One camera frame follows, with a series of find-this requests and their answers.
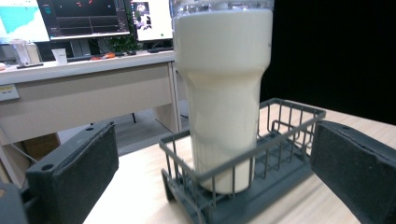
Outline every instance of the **potted plant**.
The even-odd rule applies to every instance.
[[[130,50],[139,49],[139,46],[134,39],[134,27],[132,26],[131,12],[127,11],[126,14],[129,31],[131,33],[129,35],[112,36],[105,39],[107,46],[114,52],[128,52]]]

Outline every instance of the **keyboard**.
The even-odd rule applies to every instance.
[[[168,50],[173,50],[173,48],[156,48],[156,49],[147,49],[148,53],[158,53],[161,51],[168,51]]]
[[[88,61],[92,57],[103,57],[104,55],[105,54],[76,56],[76,57],[73,57],[73,58],[67,58],[67,62],[68,63],[72,63],[72,62],[79,62],[79,61]],[[116,52],[115,55],[116,55],[116,57],[125,56],[125,54],[121,53],[121,52]]]

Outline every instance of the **table surface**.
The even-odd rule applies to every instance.
[[[166,63],[174,60],[175,53],[173,51],[161,51],[158,53],[138,51],[136,55],[132,56],[97,61],[79,61],[64,65],[57,65],[56,62],[47,62],[43,63],[43,66],[32,68],[17,69],[17,66],[11,66],[6,70],[0,71],[0,85],[84,75],[126,67]]]
[[[345,124],[396,148],[394,125],[331,110],[326,110],[325,119]],[[119,170],[85,223],[188,223],[176,201],[166,200],[161,176],[165,167],[165,154],[158,145],[120,157]],[[359,223],[316,175],[249,221],[263,222]]]

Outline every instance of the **cable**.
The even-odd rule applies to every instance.
[[[155,49],[155,47],[157,47],[157,45],[159,45],[159,44],[160,44],[159,41],[157,41],[157,43],[154,42],[154,44],[153,44],[153,46],[152,46],[151,48],[152,48],[152,49]]]
[[[0,130],[1,130],[1,132],[4,134],[4,137],[8,140],[8,142],[11,142],[11,141],[9,141],[9,138],[8,138],[8,136],[7,136],[7,133],[4,131],[4,129],[3,129],[2,126],[0,126]],[[29,156],[29,155],[26,154],[22,149],[20,149],[20,148],[18,148],[17,146],[15,146],[14,143],[10,143],[10,145],[11,145],[12,147],[14,147],[14,149],[17,150],[19,153],[21,153],[23,156],[25,156],[25,157],[27,157],[28,159],[30,159],[32,162],[34,162],[34,163],[37,162],[36,159],[34,159],[33,157]]]
[[[92,41],[91,39],[88,39],[88,42],[89,42],[89,43],[92,43],[93,45],[95,45],[96,47],[98,47],[99,50],[102,51],[102,53],[105,53],[105,51],[99,46],[99,42],[98,42],[98,44],[96,44],[96,43],[95,43],[94,41]]]
[[[83,55],[84,53],[82,52],[81,40],[78,40],[78,44],[79,44],[79,51],[81,52],[81,55]]]

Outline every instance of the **floor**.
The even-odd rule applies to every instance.
[[[187,101],[179,102],[179,110],[183,130],[189,129]],[[132,114],[109,119],[116,124],[119,156],[158,144],[161,138],[172,134],[154,118],[152,109],[137,111],[134,115],[136,123],[134,123]],[[61,144],[88,126],[89,124],[58,132]]]

